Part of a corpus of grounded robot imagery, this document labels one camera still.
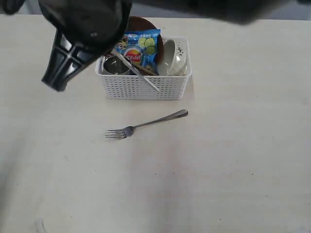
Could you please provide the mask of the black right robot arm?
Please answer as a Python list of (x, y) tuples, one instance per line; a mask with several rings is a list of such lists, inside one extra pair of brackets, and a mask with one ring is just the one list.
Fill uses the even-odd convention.
[[(81, 71), (108, 53), (123, 37), (131, 0), (40, 0), (43, 17), (56, 28), (42, 82), (62, 92)], [(245, 25), (286, 5), (285, 0), (143, 0), (165, 10)]]

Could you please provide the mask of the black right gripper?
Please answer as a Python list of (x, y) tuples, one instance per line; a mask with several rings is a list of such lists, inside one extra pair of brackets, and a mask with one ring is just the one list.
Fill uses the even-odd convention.
[(58, 92), (122, 39), (132, 8), (128, 0), (40, 0), (38, 5), (56, 28), (42, 82)]

